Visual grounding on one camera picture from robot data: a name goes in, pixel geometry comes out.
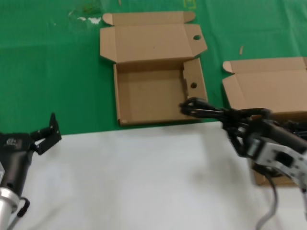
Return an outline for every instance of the green tablecloth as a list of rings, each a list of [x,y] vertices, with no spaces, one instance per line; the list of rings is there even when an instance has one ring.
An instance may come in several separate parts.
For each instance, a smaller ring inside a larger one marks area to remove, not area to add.
[[[195,11],[208,44],[201,62],[209,101],[216,106],[227,104],[223,61],[307,55],[307,0],[121,2],[0,1],[1,132],[41,128],[52,111],[63,134],[120,129],[112,66],[99,58],[105,25],[88,20],[105,12]]]

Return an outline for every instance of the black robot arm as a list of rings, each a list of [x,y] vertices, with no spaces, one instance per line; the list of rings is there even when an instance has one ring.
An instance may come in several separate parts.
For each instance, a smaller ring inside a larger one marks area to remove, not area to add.
[[[38,145],[36,141],[44,139]],[[0,163],[4,175],[0,187],[8,188],[19,197],[22,194],[32,155],[46,152],[61,140],[55,114],[51,115],[49,126],[31,134],[11,133],[0,135]]]

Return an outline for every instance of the black cable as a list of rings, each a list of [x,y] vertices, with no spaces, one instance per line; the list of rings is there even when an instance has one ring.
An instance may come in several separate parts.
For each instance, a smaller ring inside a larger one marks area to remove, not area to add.
[[[271,206],[271,209],[269,210],[269,212],[267,214],[265,214],[257,223],[256,225],[256,230],[260,230],[263,225],[269,221],[275,214],[277,211],[277,207],[278,207],[278,194],[277,194],[277,190],[276,190],[276,185],[273,182],[272,177],[269,174],[264,174],[265,178],[269,181],[272,189],[273,189],[273,195],[274,195],[274,201],[273,204]]]
[[[21,197],[21,200],[24,200],[24,206],[19,210],[19,212],[17,213],[17,216],[19,218],[23,217],[25,215],[25,213],[27,212],[29,206],[30,206],[30,201],[25,198],[25,197]]]

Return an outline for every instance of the white table surface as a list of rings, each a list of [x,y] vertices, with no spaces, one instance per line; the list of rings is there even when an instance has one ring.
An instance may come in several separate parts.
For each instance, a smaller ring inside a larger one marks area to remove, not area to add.
[[[252,230],[272,191],[253,185],[220,123],[63,136],[33,157],[16,230]],[[279,188],[264,230],[307,228],[297,188]]]

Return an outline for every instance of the open cardboard box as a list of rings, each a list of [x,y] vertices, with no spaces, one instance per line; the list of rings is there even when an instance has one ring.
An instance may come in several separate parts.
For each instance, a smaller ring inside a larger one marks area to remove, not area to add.
[[[307,58],[269,58],[226,61],[223,68],[234,75],[223,85],[232,108],[267,108],[273,119],[307,122]],[[268,185],[254,173],[255,182]],[[274,179],[278,185],[294,185],[287,177]]]
[[[100,55],[114,61],[120,125],[194,119],[180,113],[189,97],[207,99],[199,58],[207,49],[191,11],[104,14]]]

